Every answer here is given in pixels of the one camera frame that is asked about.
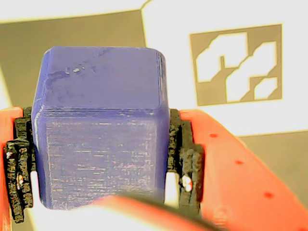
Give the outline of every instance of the black rubber pad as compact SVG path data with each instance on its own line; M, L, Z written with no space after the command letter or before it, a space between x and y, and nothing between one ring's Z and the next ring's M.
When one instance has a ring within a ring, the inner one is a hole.
M182 185L179 204L187 212L198 214L203 194L204 149L194 143L191 122L181 120L178 110L171 109L170 118L168 171L179 174L180 185L183 176L192 180L190 192Z
M168 172L178 172L179 170L179 130L180 113L178 110L170 110L170 130L169 130L169 153L168 153Z
M24 209L33 207L31 171L36 170L31 126L31 107L24 109L24 117L14 120L15 137L6 143L6 182L12 217L16 223L24 221Z

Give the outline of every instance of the metal screw head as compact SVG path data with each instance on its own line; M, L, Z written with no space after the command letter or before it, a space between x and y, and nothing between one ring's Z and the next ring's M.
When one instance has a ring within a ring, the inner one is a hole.
M13 153L11 153L11 152L7 152L7 153L6 153L6 158L9 159L9 158L11 157L12 154L13 154Z
M192 189L193 189L193 181L190 177L184 175L182 177L182 184L183 184L183 187L185 188L185 191L187 192L190 192Z
M24 183L24 177L22 175L17 175L17 189L19 190Z

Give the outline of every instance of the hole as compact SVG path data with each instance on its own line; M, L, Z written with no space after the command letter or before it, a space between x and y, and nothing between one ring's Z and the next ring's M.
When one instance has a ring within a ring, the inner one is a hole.
M235 163L236 163L237 165L242 165L244 162L241 161L241 160L236 160Z
M210 134L210 137L212 137L212 138L216 138L218 135L217 134L215 134L215 133L211 133Z
M265 196L266 198L271 199L271 198L274 197L274 194L273 194L272 192L265 192L265 193L264 193L264 196Z

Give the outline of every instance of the blue cube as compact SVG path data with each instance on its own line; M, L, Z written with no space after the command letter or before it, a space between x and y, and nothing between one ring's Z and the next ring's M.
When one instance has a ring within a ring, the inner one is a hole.
M164 194L170 115L158 51L48 50L31 119L47 208L77 208L127 191Z

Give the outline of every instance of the orange plastic part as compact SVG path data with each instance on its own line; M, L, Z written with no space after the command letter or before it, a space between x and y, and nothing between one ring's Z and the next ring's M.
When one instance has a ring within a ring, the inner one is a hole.
M308 231L308 211L241 141L202 111L181 118L205 149L205 218L230 231Z
M14 139L13 123L15 118L23 117L23 110L19 107L0 110L0 231L11 230L11 210L8 200L5 174L4 174L4 152L3 148L7 141Z
M97 200L94 205L109 208L126 217L133 217L136 222L146 223L149 228L168 231L210 231L211 229L201 226L189 219L183 218L166 209L143 203L141 201L120 197L109 196Z

